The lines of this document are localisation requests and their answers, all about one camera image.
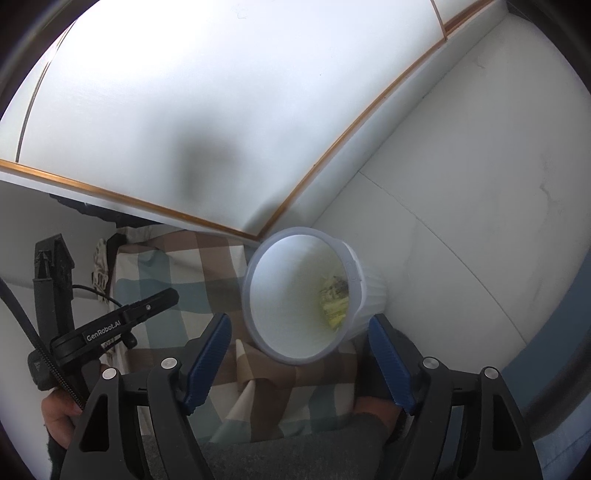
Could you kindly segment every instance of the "plaid cloth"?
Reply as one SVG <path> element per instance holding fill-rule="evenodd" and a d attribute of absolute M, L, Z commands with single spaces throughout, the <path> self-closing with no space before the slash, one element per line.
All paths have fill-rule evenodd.
<path fill-rule="evenodd" d="M 120 247 L 112 294 L 122 303 L 167 287 L 179 293 L 175 308 L 137 326 L 138 346 L 119 344 L 109 359 L 123 373 L 178 356 L 204 331 L 214 312 L 232 320 L 232 343 L 207 401 L 189 417 L 199 442 L 243 443 L 338 429 L 353 407 L 357 357 L 344 343 L 324 359 L 295 367 L 257 350 L 242 316 L 244 246 L 234 239 L 190 231 L 168 233 Z M 153 433 L 143 407 L 143 433 Z"/>

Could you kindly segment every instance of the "white panel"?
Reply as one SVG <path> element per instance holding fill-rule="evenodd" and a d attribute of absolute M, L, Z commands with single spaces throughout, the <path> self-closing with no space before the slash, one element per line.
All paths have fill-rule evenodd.
<path fill-rule="evenodd" d="M 458 28 L 352 135 L 279 218 L 269 235 L 291 226 L 312 225 L 422 98 L 506 15 L 505 0 L 495 0 Z"/>
<path fill-rule="evenodd" d="M 363 168 L 448 245 L 530 340 L 591 239 L 591 95 L 512 15 Z"/>
<path fill-rule="evenodd" d="M 449 22 L 458 13 L 463 12 L 466 8 L 476 3 L 477 0 L 435 0 L 441 21 L 443 24 Z"/>
<path fill-rule="evenodd" d="M 16 160 L 18 140 L 21 136 L 22 123 L 25 119 L 29 102 L 31 101 L 33 91 L 37 86 L 43 68 L 45 68 L 47 62 L 55 55 L 56 43 L 58 41 L 59 39 L 47 49 L 27 74 L 0 119 L 0 158 L 2 160 Z"/>
<path fill-rule="evenodd" d="M 21 162 L 258 233 L 441 36 L 429 0 L 102 0 L 54 59 Z"/>
<path fill-rule="evenodd" d="M 472 273 L 393 197 L 357 174 L 314 224 L 343 239 L 388 283 L 386 316 L 449 368 L 504 367 L 525 346 Z"/>

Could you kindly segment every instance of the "gray sleeve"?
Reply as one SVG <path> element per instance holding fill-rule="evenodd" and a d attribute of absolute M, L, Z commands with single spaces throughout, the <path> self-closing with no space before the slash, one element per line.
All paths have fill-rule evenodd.
<path fill-rule="evenodd" d="M 333 432 L 235 445 L 205 443 L 201 450 L 219 480 L 370 480 L 387 438 L 377 417 L 360 414 Z M 154 437 L 144 437 L 144 448 L 154 480 L 167 480 Z"/>

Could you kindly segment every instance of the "yellow food scrap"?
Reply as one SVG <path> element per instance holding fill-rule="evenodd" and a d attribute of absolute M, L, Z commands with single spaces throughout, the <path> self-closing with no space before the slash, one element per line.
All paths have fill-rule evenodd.
<path fill-rule="evenodd" d="M 330 327 L 338 329 L 349 308 L 349 284 L 344 278 L 333 276 L 326 280 L 320 290 L 320 306 Z"/>

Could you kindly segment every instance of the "wooden trim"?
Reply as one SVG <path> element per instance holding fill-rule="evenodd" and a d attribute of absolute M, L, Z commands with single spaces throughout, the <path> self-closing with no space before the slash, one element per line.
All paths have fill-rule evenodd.
<path fill-rule="evenodd" d="M 437 15 L 437 19 L 439 20 L 439 26 L 441 27 L 441 31 L 443 32 L 443 38 L 447 40 L 447 32 L 445 31 L 445 25 L 443 25 L 443 20 L 441 19 L 441 14 L 439 13 L 439 9 L 435 4 L 435 0 L 431 0 L 431 4 L 433 9 L 435 10 L 435 14 Z"/>
<path fill-rule="evenodd" d="M 493 3 L 494 0 L 478 0 L 476 3 L 470 5 L 468 8 L 462 10 L 449 22 L 444 25 L 444 29 L 447 35 L 451 35 L 452 32 L 461 27 L 467 20 L 476 15 L 487 5 Z"/>
<path fill-rule="evenodd" d="M 31 95 L 31 99 L 29 100 L 29 105 L 27 106 L 25 118 L 22 121 L 21 135 L 18 137 L 17 154 L 14 159 L 14 161 L 16 163 L 18 163 L 18 161 L 21 159 L 22 142 L 25 139 L 25 130 L 27 129 L 27 124 L 29 123 L 29 117 L 31 116 L 31 110 L 33 109 L 33 103 L 35 103 L 35 98 L 37 98 L 37 94 L 39 93 L 39 88 L 41 88 L 41 82 L 43 82 L 43 79 L 45 78 L 47 70 L 49 69 L 49 66 L 51 65 L 51 62 L 53 61 L 53 59 L 57 55 L 57 51 L 60 49 L 61 43 L 65 40 L 66 35 L 68 33 L 70 33 L 70 30 L 72 29 L 72 27 L 74 26 L 75 23 L 76 23 L 76 20 L 74 20 L 74 23 L 72 23 L 68 28 L 66 28 L 65 32 L 61 34 L 61 38 L 57 41 L 55 51 L 53 52 L 53 56 L 47 60 L 47 62 L 45 63 L 45 66 L 43 67 L 43 71 L 41 72 L 41 75 L 39 75 L 39 78 L 37 79 L 37 84 L 35 85 L 35 89 L 33 90 L 33 94 Z"/>
<path fill-rule="evenodd" d="M 178 212 L 176 210 L 172 210 L 170 208 L 166 208 L 160 205 L 156 205 L 155 203 L 146 202 L 144 200 L 139 200 L 133 197 L 129 197 L 127 195 L 123 195 L 120 193 L 112 192 L 110 190 L 102 189 L 100 187 L 95 187 L 93 185 L 89 185 L 87 183 L 67 179 L 65 177 L 61 177 L 59 175 L 55 175 L 53 173 L 49 173 L 42 170 L 37 170 L 36 168 L 27 167 L 26 165 L 15 163 L 12 161 L 2 160 L 0 159 L 0 170 L 8 171 L 10 173 L 17 173 L 20 176 L 32 177 L 34 179 L 41 179 L 43 181 L 59 185 L 61 187 L 66 187 L 70 190 L 76 190 L 78 192 L 89 194 L 93 197 L 113 200 L 118 203 L 123 203 L 125 205 L 136 207 L 139 209 L 147 210 L 149 212 L 159 213 L 161 215 L 169 216 L 172 218 L 176 218 L 178 220 L 182 220 L 184 222 L 192 223 L 194 225 L 204 226 L 206 228 L 212 228 L 214 230 L 219 230 L 224 233 L 229 233 L 231 235 L 240 236 L 242 238 L 246 238 L 248 240 L 257 241 L 258 237 L 256 235 L 251 235 L 249 233 L 241 232 L 240 230 L 236 230 L 230 228 L 228 226 L 220 225 L 218 223 L 210 222 L 209 220 L 205 220 L 199 217 L 195 217 L 189 215 L 187 213 Z"/>
<path fill-rule="evenodd" d="M 273 227 L 275 222 L 279 220 L 279 217 L 285 213 L 289 206 L 295 201 L 298 195 L 304 190 L 306 186 L 318 175 L 320 170 L 326 165 L 328 160 L 336 154 L 336 152 L 343 146 L 343 144 L 365 123 L 371 113 L 381 105 L 386 98 L 394 91 L 394 89 L 400 85 L 421 63 L 423 63 L 431 54 L 441 47 L 446 42 L 445 38 L 435 43 L 429 50 L 427 50 L 417 61 L 415 61 L 409 68 L 407 68 L 401 76 L 394 80 L 382 93 L 378 96 L 355 121 L 345 130 L 342 135 L 337 138 L 329 149 L 318 159 L 314 166 L 308 171 L 303 179 L 295 186 L 288 197 L 283 201 L 277 210 L 271 215 L 271 218 L 267 221 L 265 226 L 261 229 L 258 234 L 258 239 L 261 240 L 267 232 Z"/>

